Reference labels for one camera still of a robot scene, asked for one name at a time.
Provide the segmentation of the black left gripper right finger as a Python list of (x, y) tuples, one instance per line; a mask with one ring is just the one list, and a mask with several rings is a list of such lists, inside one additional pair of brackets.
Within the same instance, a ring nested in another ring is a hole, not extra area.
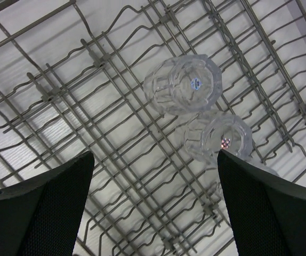
[(239, 255), (306, 255), (306, 187), (220, 150), (218, 172)]

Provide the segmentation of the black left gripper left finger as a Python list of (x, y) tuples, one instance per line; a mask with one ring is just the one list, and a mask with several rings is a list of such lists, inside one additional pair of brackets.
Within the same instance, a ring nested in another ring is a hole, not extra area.
[(0, 255), (72, 255), (93, 169), (87, 151), (0, 189)]

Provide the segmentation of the clear glass cup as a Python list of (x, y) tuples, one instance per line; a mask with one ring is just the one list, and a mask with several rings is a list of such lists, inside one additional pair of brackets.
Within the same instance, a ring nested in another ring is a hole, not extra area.
[(253, 150), (252, 129), (237, 115), (209, 110), (191, 115), (180, 124), (185, 151), (195, 160), (217, 164), (220, 150), (246, 159)]
[[(270, 167), (264, 165), (264, 164), (261, 163), (261, 162), (258, 162), (258, 161), (256, 161), (256, 160), (254, 160), (254, 159), (251, 158), (251, 157), (248, 158), (248, 159), (246, 159), (245, 162), (247, 162), (247, 163), (249, 163), (250, 165), (253, 165), (253, 166), (255, 166), (255, 167), (259, 168), (259, 169), (262, 169), (262, 170), (264, 170), (264, 171), (266, 171), (266, 172), (268, 172), (268, 173), (270, 173), (270, 174), (273, 174), (273, 175), (275, 175), (275, 176), (279, 176), (278, 173), (277, 173), (274, 169), (272, 169), (272, 168), (270, 168)], [(219, 176), (216, 177), (215, 185), (216, 185), (215, 194), (216, 194), (222, 201), (224, 201), (223, 189), (222, 189), (222, 185), (221, 185), (221, 181), (220, 181)]]
[(223, 92), (222, 71), (205, 54), (169, 58), (148, 71), (143, 91), (161, 115), (207, 111)]

